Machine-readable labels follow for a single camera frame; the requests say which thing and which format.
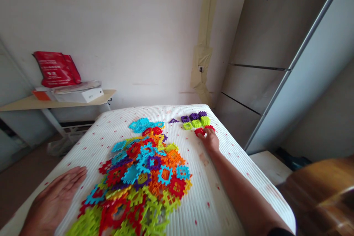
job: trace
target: wooden chair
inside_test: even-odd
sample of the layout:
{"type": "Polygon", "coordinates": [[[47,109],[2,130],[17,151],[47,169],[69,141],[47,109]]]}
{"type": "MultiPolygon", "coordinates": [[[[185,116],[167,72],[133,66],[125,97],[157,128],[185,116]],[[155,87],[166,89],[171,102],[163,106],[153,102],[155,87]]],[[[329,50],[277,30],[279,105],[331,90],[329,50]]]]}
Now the wooden chair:
{"type": "Polygon", "coordinates": [[[304,235],[354,235],[354,155],[310,164],[279,187],[304,235]]]}

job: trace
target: mattress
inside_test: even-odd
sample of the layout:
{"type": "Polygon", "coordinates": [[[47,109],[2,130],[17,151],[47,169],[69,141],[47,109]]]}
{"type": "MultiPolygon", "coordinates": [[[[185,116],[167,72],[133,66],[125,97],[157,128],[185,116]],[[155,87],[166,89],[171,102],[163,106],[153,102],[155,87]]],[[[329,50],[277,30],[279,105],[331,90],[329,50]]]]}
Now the mattress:
{"type": "Polygon", "coordinates": [[[87,178],[76,193],[73,203],[59,225],[55,235],[65,235],[76,221],[81,202],[89,195],[102,175],[98,172],[113,145],[126,138],[139,136],[128,128],[132,121],[148,118],[152,122],[165,122],[166,143],[174,142],[193,174],[191,190],[181,200],[181,206],[170,215],[167,235],[245,235],[232,204],[227,197],[213,164],[201,141],[191,130],[184,130],[181,122],[169,124],[175,118],[193,112],[205,111],[211,119],[220,139],[222,154],[252,183],[273,206],[280,217],[295,233],[295,218],[291,208],[262,171],[237,144],[226,128],[205,104],[157,105],[113,110],[101,114],[73,149],[62,159],[41,185],[18,209],[12,219],[0,231],[0,236],[18,235],[27,211],[34,198],[57,176],[76,166],[86,166],[87,178]]]}

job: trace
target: purple triangle piece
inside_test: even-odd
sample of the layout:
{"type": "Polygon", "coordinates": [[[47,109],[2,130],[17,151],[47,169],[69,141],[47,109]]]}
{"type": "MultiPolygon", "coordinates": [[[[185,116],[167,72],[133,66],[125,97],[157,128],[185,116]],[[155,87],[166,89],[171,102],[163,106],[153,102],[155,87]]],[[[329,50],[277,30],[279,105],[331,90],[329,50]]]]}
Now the purple triangle piece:
{"type": "Polygon", "coordinates": [[[171,124],[171,123],[173,123],[173,122],[179,122],[178,120],[176,120],[176,119],[174,119],[174,118],[172,118],[172,120],[171,121],[169,121],[169,124],[171,124]]]}

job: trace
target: white box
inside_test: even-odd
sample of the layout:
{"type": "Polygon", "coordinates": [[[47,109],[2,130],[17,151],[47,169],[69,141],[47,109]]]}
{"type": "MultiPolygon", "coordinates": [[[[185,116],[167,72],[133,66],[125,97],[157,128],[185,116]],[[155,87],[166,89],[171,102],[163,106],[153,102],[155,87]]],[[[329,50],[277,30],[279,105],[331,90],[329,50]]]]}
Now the white box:
{"type": "Polygon", "coordinates": [[[58,102],[71,102],[71,103],[89,103],[103,95],[101,87],[90,88],[88,90],[80,90],[68,92],[64,94],[54,94],[58,102]]]}

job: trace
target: pile of toy pieces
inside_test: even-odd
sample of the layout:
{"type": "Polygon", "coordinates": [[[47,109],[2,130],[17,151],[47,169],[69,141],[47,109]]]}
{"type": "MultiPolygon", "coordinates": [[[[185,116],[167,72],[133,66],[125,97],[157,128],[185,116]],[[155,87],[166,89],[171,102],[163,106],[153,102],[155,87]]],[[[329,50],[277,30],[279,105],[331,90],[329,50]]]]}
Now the pile of toy pieces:
{"type": "Polygon", "coordinates": [[[182,116],[181,121],[183,122],[183,128],[185,130],[191,130],[193,127],[196,128],[196,130],[194,130],[196,136],[198,136],[198,134],[205,136],[206,133],[202,129],[202,126],[204,128],[213,129],[215,132],[215,128],[210,125],[210,118],[204,111],[200,111],[198,114],[192,113],[189,117],[182,116]]]}
{"type": "Polygon", "coordinates": [[[166,144],[163,122],[142,118],[129,125],[142,136],[117,143],[104,175],[82,202],[69,236],[165,235],[168,217],[181,205],[192,175],[178,147],[166,144]]]}

